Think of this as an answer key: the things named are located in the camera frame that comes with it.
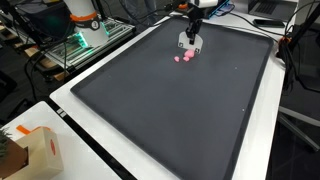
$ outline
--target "orange tape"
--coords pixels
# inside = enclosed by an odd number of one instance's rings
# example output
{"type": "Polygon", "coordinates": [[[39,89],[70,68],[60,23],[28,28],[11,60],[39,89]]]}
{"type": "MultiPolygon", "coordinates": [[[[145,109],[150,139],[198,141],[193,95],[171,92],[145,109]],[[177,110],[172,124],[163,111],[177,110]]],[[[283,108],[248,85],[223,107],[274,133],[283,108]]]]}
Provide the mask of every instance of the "orange tape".
{"type": "Polygon", "coordinates": [[[187,4],[187,3],[185,3],[185,4],[180,4],[178,8],[179,8],[179,9],[187,9],[187,8],[188,8],[188,4],[187,4]]]}
{"type": "Polygon", "coordinates": [[[93,12],[92,14],[89,14],[87,16],[75,16],[71,14],[70,18],[72,21],[77,22],[77,21],[87,21],[87,20],[93,19],[96,16],[97,16],[97,12],[93,12]]]}
{"type": "Polygon", "coordinates": [[[285,41],[285,42],[289,43],[289,42],[291,41],[291,38],[282,37],[282,38],[280,39],[279,43],[280,43],[281,41],[285,41]]]}
{"type": "Polygon", "coordinates": [[[16,129],[17,129],[18,131],[22,132],[22,133],[25,134],[25,135],[28,135],[28,134],[30,134],[31,132],[33,132],[33,131],[35,131],[35,130],[37,130],[37,129],[39,129],[39,128],[45,128],[45,129],[51,131],[51,129],[48,128],[48,127],[46,127],[46,126],[38,126],[38,127],[36,127],[35,129],[33,129],[32,131],[29,131],[28,129],[26,129],[26,128],[23,127],[22,125],[19,125],[19,126],[16,127],[16,129]]]}
{"type": "Polygon", "coordinates": [[[16,127],[16,129],[20,132],[22,132],[23,134],[27,135],[27,134],[30,134],[30,131],[26,128],[24,128],[23,126],[19,125],[16,127]]]}

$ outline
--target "black mat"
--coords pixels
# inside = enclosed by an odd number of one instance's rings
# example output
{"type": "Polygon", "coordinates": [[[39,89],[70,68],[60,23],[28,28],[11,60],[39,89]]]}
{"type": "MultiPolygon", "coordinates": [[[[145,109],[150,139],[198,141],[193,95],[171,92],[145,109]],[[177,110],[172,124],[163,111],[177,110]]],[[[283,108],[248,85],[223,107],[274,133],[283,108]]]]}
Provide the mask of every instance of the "black mat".
{"type": "Polygon", "coordinates": [[[273,43],[203,24],[202,53],[176,63],[187,26],[170,20],[72,92],[178,177],[231,179],[273,43]]]}

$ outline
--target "pink object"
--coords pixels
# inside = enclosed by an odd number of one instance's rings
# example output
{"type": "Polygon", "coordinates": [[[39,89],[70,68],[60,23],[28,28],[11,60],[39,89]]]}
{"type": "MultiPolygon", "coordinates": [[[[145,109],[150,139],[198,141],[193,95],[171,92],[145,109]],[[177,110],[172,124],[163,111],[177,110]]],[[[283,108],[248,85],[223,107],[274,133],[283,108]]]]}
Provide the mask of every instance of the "pink object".
{"type": "Polygon", "coordinates": [[[174,57],[174,61],[175,61],[175,62],[179,62],[179,61],[180,61],[180,58],[179,58],[178,56],[175,56],[175,57],[174,57]]]}
{"type": "Polygon", "coordinates": [[[185,53],[184,53],[184,56],[185,57],[188,57],[188,58],[193,58],[194,57],[194,50],[187,50],[185,53]]]}
{"type": "Polygon", "coordinates": [[[188,62],[190,60],[190,58],[189,57],[184,57],[183,60],[188,62]]]}

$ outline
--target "cable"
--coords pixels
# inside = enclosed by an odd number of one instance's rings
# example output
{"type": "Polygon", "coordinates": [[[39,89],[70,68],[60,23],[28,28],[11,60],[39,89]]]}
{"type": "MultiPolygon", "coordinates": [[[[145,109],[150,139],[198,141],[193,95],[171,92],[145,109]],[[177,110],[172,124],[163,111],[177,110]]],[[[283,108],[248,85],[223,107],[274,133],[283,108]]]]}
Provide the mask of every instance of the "cable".
{"type": "Polygon", "coordinates": [[[39,4],[39,5],[43,5],[43,3],[42,2],[22,2],[22,3],[18,3],[18,4],[16,4],[15,6],[17,6],[17,5],[26,5],[26,4],[39,4]]]}
{"type": "Polygon", "coordinates": [[[27,36],[27,40],[26,40],[26,43],[25,43],[25,44],[28,44],[28,43],[29,43],[29,38],[30,38],[30,36],[28,35],[28,36],[27,36]]]}
{"type": "Polygon", "coordinates": [[[122,2],[122,0],[119,0],[120,5],[122,6],[122,8],[124,9],[124,11],[129,15],[130,18],[132,18],[133,20],[135,20],[138,24],[142,25],[142,26],[146,26],[146,27],[156,27],[160,24],[165,23],[167,20],[162,21],[161,23],[157,23],[157,24],[153,24],[153,25],[147,25],[147,24],[143,24],[142,22],[140,22],[137,17],[135,17],[134,15],[132,15],[129,10],[126,8],[125,4],[122,2]]]}
{"type": "Polygon", "coordinates": [[[39,57],[37,58],[37,60],[35,60],[35,62],[33,63],[33,66],[32,66],[31,71],[30,71],[30,78],[31,78],[31,81],[32,81],[32,84],[33,84],[34,88],[35,88],[37,91],[39,91],[40,93],[42,93],[42,94],[47,94],[48,92],[43,92],[42,90],[40,90],[40,88],[38,88],[38,87],[35,85],[35,83],[34,83],[34,78],[33,78],[33,72],[34,72],[34,70],[35,70],[36,65],[37,65],[41,60],[43,60],[43,59],[42,59],[43,56],[44,56],[48,51],[49,51],[49,49],[46,50],[45,52],[41,53],[41,55],[39,55],[39,57]]]}
{"type": "Polygon", "coordinates": [[[284,31],[284,36],[285,36],[285,38],[287,38],[287,33],[289,32],[287,29],[288,29],[288,25],[289,25],[289,23],[291,22],[292,18],[293,18],[299,11],[301,11],[301,9],[305,8],[306,6],[309,6],[309,5],[315,4],[315,3],[319,3],[319,2],[320,2],[320,1],[313,1],[313,2],[307,3],[307,4],[303,5],[302,7],[300,7],[296,12],[294,12],[294,13],[291,15],[291,17],[289,18],[288,23],[287,23],[287,25],[286,25],[285,31],[284,31]]]}
{"type": "Polygon", "coordinates": [[[255,28],[257,28],[257,29],[259,29],[259,30],[261,30],[261,31],[264,31],[264,32],[267,32],[267,33],[270,33],[270,34],[274,34],[274,35],[278,35],[278,36],[283,36],[283,34],[271,32],[271,31],[267,31],[267,30],[264,30],[264,29],[262,29],[262,28],[259,28],[259,27],[255,26],[254,24],[252,24],[252,23],[251,23],[249,20],[247,20],[246,18],[242,17],[242,16],[239,16],[239,15],[234,14],[234,13],[232,13],[232,12],[230,12],[229,14],[231,14],[231,15],[233,15],[233,16],[236,16],[236,17],[238,17],[238,18],[243,19],[244,21],[246,21],[247,23],[249,23],[251,26],[253,26],[253,27],[255,27],[255,28]]]}
{"type": "Polygon", "coordinates": [[[33,99],[34,99],[35,102],[38,102],[38,99],[37,99],[37,96],[36,96],[36,93],[35,93],[34,84],[33,84],[33,82],[32,82],[31,77],[30,77],[29,74],[28,74],[28,64],[31,62],[31,60],[32,60],[36,55],[38,55],[38,53],[40,53],[40,52],[37,52],[37,53],[33,54],[33,55],[28,59],[28,61],[25,63],[24,68],[23,68],[24,73],[25,73],[25,75],[27,76],[28,81],[29,81],[29,83],[30,83],[30,85],[31,85],[32,96],[33,96],[33,99]]]}
{"type": "Polygon", "coordinates": [[[164,9],[157,9],[157,10],[154,10],[154,11],[152,11],[152,12],[150,12],[150,13],[148,13],[148,14],[146,14],[146,15],[142,16],[142,17],[137,18],[137,19],[144,19],[144,18],[148,18],[149,16],[157,16],[157,14],[155,14],[155,13],[157,13],[157,12],[161,12],[161,11],[164,11],[164,9]]]}
{"type": "Polygon", "coordinates": [[[307,13],[307,16],[306,16],[306,19],[305,19],[305,21],[308,19],[308,17],[309,17],[309,15],[310,15],[310,12],[311,12],[311,10],[312,10],[312,8],[313,8],[313,5],[314,5],[314,2],[315,2],[316,0],[313,0],[313,3],[311,4],[311,6],[310,6],[310,8],[309,8],[309,11],[308,11],[308,13],[307,13]]]}
{"type": "Polygon", "coordinates": [[[108,7],[108,10],[109,10],[110,16],[113,17],[112,12],[111,12],[111,9],[110,9],[110,5],[109,5],[108,1],[107,1],[107,0],[103,0],[103,1],[107,4],[107,7],[108,7]]]}
{"type": "Polygon", "coordinates": [[[14,19],[12,19],[12,27],[14,27],[14,29],[16,30],[17,36],[20,39],[20,41],[23,42],[22,39],[21,39],[20,33],[19,33],[19,31],[18,31],[18,29],[16,27],[16,23],[15,23],[14,19]]]}
{"type": "Polygon", "coordinates": [[[231,9],[230,9],[229,11],[222,11],[222,12],[223,12],[222,14],[220,14],[220,15],[215,14],[215,15],[216,15],[217,17],[221,17],[221,16],[225,16],[225,15],[231,13],[236,6],[235,6],[234,4],[229,4],[229,5],[232,5],[232,7],[231,7],[231,9]]]}
{"type": "Polygon", "coordinates": [[[236,27],[236,26],[227,26],[227,25],[218,25],[218,26],[222,26],[222,27],[227,27],[227,28],[236,28],[236,29],[242,29],[242,30],[247,30],[247,31],[252,31],[252,32],[256,32],[256,33],[260,33],[265,35],[266,37],[272,39],[273,41],[275,41],[276,43],[278,43],[278,41],[276,39],[274,39],[273,37],[269,36],[268,34],[264,33],[264,32],[260,32],[260,31],[255,31],[252,29],[247,29],[247,28],[243,28],[243,27],[236,27]]]}
{"type": "Polygon", "coordinates": [[[298,45],[298,50],[299,50],[299,66],[298,66],[298,75],[300,75],[300,66],[301,66],[301,47],[300,47],[300,44],[299,42],[297,43],[298,45]]]}

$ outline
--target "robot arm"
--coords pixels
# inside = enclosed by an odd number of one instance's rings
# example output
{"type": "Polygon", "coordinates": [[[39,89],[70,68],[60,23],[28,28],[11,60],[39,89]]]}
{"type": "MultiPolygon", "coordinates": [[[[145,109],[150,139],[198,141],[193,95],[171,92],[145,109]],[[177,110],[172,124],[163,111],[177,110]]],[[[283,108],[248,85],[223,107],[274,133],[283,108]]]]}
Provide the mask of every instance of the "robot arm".
{"type": "Polygon", "coordinates": [[[71,11],[70,18],[76,24],[83,47],[97,47],[108,42],[109,36],[100,22],[91,0],[64,0],[71,11]]]}
{"type": "Polygon", "coordinates": [[[218,0],[189,0],[187,11],[189,26],[179,35],[179,47],[200,53],[203,40],[197,34],[200,31],[202,18],[204,18],[203,8],[214,7],[217,4],[218,0]]]}
{"type": "Polygon", "coordinates": [[[214,7],[218,4],[217,0],[190,0],[191,4],[197,6],[198,8],[208,8],[214,7]]]}

